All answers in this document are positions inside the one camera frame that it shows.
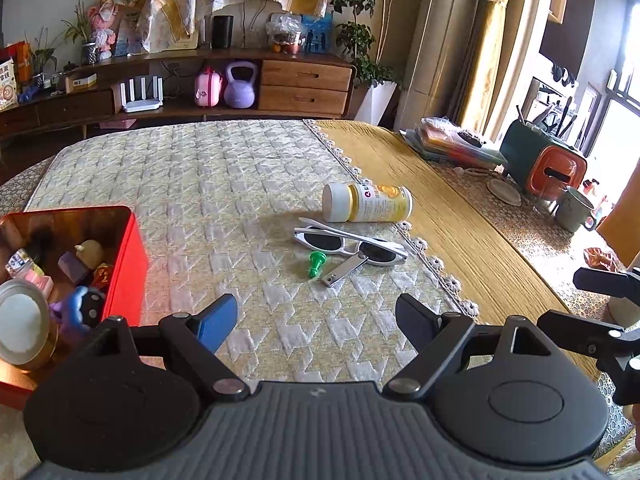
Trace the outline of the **white frame sunglasses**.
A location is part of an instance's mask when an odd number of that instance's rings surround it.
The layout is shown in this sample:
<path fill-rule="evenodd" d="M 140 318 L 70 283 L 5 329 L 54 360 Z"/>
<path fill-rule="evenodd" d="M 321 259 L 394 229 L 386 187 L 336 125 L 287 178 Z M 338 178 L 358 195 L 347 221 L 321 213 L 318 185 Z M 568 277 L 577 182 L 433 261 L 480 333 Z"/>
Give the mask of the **white frame sunglasses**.
<path fill-rule="evenodd" d="M 360 255 L 374 266 L 396 266 L 409 258 L 403 244 L 332 228 L 309 218 L 299 221 L 303 225 L 294 229 L 294 240 L 311 250 L 344 258 Z"/>

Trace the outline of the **blue picture box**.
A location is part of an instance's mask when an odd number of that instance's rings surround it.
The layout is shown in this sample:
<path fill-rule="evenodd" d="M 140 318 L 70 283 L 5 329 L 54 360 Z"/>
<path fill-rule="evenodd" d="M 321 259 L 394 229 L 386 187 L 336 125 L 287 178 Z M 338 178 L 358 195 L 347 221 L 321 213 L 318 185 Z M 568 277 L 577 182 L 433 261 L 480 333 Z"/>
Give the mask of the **blue picture box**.
<path fill-rule="evenodd" d="M 317 54 L 328 53 L 332 44 L 332 13 L 326 12 L 322 18 L 312 15 L 303 15 L 302 24 L 305 33 L 304 51 Z"/>

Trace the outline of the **pink cylinder toy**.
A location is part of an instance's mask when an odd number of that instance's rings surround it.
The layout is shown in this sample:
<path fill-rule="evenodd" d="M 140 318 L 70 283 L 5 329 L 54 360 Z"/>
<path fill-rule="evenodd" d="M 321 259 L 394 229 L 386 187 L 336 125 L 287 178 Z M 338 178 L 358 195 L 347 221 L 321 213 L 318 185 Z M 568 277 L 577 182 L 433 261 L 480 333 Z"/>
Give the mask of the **pink cylinder toy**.
<path fill-rule="evenodd" d="M 44 274 L 40 269 L 36 269 L 32 266 L 29 269 L 23 269 L 18 272 L 14 278 L 16 280 L 22 280 L 32 285 L 35 285 L 43 297 L 48 299 L 53 289 L 53 280 L 49 275 Z"/>

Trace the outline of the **wooden tv cabinet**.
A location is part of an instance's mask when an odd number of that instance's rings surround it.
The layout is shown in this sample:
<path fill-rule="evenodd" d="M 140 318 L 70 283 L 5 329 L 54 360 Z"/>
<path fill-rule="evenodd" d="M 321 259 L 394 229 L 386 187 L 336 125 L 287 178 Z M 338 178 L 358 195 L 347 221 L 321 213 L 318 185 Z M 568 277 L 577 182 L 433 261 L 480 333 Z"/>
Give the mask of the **wooden tv cabinet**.
<path fill-rule="evenodd" d="M 236 78 L 248 78 L 256 67 L 254 103 L 244 110 L 220 99 L 214 107 L 195 103 L 195 78 L 206 68 L 221 76 L 227 66 L 242 62 L 232 70 Z M 169 118 L 303 117 L 338 119 L 347 115 L 355 70 L 349 62 L 332 54 L 300 52 L 296 55 L 268 49 L 198 49 L 166 51 L 160 54 L 110 58 L 93 66 L 72 70 L 68 81 L 96 76 L 87 89 L 60 96 L 36 96 L 1 113 L 2 139 L 29 133 L 72 127 L 87 128 L 99 122 L 117 122 L 130 117 L 164 120 Z M 129 79 L 147 84 L 162 78 L 164 104 L 156 110 L 128 114 L 125 99 Z"/>

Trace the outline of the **purple kettlebell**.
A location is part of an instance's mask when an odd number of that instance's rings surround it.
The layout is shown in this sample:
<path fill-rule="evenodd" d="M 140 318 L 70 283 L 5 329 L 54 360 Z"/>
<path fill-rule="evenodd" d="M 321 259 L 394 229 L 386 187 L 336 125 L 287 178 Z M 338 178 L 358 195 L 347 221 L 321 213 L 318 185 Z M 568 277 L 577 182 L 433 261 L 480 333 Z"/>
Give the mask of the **purple kettlebell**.
<path fill-rule="evenodd" d="M 250 78 L 240 79 L 233 76 L 234 70 L 246 68 L 250 70 Z M 230 63 L 226 67 L 227 85 L 224 89 L 224 102 L 236 110 L 246 110 L 255 102 L 254 83 L 258 74 L 258 67 L 248 61 Z"/>

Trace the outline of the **bag of fruit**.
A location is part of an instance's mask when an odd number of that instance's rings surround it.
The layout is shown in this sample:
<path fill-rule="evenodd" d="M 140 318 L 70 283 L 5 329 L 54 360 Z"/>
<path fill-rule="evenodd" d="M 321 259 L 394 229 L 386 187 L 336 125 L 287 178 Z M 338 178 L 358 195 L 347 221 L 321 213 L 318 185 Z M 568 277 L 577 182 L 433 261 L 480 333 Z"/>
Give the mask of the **bag of fruit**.
<path fill-rule="evenodd" d="M 273 14 L 265 29 L 274 53 L 298 55 L 305 42 L 305 27 L 299 15 Z"/>

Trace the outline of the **silver nail clipper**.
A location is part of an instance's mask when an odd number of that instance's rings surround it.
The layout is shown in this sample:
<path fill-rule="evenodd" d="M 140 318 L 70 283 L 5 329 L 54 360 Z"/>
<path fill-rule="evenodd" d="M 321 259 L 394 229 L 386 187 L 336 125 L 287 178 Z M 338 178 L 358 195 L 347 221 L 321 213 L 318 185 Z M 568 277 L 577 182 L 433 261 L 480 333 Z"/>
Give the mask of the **silver nail clipper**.
<path fill-rule="evenodd" d="M 369 258 L 363 255 L 361 252 L 351 256 L 342 262 L 339 266 L 322 276 L 322 283 L 328 287 L 332 287 L 341 281 L 343 278 L 347 278 L 349 274 L 358 270 L 368 262 Z"/>

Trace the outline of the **pink doll figure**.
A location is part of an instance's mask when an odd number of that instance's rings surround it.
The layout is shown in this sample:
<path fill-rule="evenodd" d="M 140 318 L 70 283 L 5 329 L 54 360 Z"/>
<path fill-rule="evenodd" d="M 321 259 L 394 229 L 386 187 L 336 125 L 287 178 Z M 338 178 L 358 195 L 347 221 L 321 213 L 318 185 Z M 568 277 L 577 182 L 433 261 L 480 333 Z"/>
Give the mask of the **pink doll figure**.
<path fill-rule="evenodd" d="M 112 47 L 116 42 L 113 25 L 117 18 L 118 4 L 114 0 L 100 0 L 87 11 L 91 28 L 91 41 L 96 44 L 98 59 L 105 61 L 112 56 Z"/>

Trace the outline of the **purple blue toy figure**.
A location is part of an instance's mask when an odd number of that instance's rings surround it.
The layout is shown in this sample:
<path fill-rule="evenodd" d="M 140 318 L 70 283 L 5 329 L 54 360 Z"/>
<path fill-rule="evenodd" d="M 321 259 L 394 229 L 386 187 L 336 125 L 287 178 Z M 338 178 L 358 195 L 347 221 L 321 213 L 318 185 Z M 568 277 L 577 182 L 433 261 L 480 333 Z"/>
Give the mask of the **purple blue toy figure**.
<path fill-rule="evenodd" d="M 49 304 L 64 344 L 78 346 L 101 323 L 105 300 L 99 289 L 78 286 L 63 300 Z"/>

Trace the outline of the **round gold tin can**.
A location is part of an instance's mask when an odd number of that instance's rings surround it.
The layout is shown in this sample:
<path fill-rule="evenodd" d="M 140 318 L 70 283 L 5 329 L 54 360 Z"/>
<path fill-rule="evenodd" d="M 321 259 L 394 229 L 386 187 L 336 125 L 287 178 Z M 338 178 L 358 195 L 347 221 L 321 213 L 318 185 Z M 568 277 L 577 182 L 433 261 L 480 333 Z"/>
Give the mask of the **round gold tin can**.
<path fill-rule="evenodd" d="M 2 361 L 19 370 L 45 366 L 58 343 L 58 324 L 41 290 L 26 281 L 9 280 L 1 285 L 0 300 Z"/>

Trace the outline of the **small white labelled bottle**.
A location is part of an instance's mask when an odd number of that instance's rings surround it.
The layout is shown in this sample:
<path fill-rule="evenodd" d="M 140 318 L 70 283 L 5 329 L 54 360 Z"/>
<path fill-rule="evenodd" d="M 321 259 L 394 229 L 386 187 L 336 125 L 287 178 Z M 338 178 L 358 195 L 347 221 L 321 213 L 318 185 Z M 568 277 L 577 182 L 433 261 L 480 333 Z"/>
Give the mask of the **small white labelled bottle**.
<path fill-rule="evenodd" d="M 23 248 L 17 249 L 6 263 L 6 272 L 8 272 L 10 278 L 19 278 L 27 271 L 32 270 L 34 260 L 32 257 L 24 251 Z"/>

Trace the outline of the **white wifi router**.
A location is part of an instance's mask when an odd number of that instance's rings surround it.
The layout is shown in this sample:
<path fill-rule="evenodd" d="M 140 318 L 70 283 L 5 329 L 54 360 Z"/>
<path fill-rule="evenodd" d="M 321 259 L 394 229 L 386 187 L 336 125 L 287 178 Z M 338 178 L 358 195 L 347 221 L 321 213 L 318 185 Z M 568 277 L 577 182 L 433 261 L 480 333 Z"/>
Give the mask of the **white wifi router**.
<path fill-rule="evenodd" d="M 122 110 L 127 114 L 158 110 L 164 100 L 163 78 L 156 75 L 130 78 L 119 84 L 119 94 Z"/>

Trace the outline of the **stack of colourful folders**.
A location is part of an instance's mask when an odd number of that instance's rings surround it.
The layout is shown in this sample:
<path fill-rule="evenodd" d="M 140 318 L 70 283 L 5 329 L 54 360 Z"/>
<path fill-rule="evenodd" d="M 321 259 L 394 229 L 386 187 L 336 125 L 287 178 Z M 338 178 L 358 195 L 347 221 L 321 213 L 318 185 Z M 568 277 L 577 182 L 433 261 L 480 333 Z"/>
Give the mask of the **stack of colourful folders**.
<path fill-rule="evenodd" d="M 424 117 L 413 128 L 400 129 L 401 139 L 425 160 L 450 162 L 463 168 L 506 168 L 506 158 L 446 117 Z"/>

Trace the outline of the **black cylindrical speaker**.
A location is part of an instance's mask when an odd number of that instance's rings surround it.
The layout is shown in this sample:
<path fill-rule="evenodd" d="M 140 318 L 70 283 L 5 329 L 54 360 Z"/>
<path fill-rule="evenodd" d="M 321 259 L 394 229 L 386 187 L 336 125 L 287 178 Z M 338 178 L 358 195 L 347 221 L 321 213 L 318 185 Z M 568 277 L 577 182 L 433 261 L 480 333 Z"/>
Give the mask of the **black cylindrical speaker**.
<path fill-rule="evenodd" d="M 224 50 L 232 47 L 233 16 L 214 15 L 212 17 L 212 36 L 210 47 L 213 50 Z"/>

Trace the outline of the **beige quilted table mat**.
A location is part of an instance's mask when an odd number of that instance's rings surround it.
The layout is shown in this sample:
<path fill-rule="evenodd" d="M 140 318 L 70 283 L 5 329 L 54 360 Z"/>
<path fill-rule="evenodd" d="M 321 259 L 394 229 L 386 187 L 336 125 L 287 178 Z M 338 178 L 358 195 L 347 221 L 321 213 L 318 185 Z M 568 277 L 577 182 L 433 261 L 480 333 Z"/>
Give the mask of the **beige quilted table mat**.
<path fill-rule="evenodd" d="M 354 226 L 404 245 L 405 263 L 363 266 L 330 287 L 309 277 L 295 229 L 318 216 L 326 184 L 361 181 L 311 122 L 232 120 L 110 133 L 64 148 L 28 208 L 129 207 L 150 262 L 145 322 L 235 296 L 238 322 L 218 356 L 250 384 L 386 382 L 414 356 L 395 321 L 399 295 L 435 312 L 473 316 L 478 307 L 408 223 Z"/>

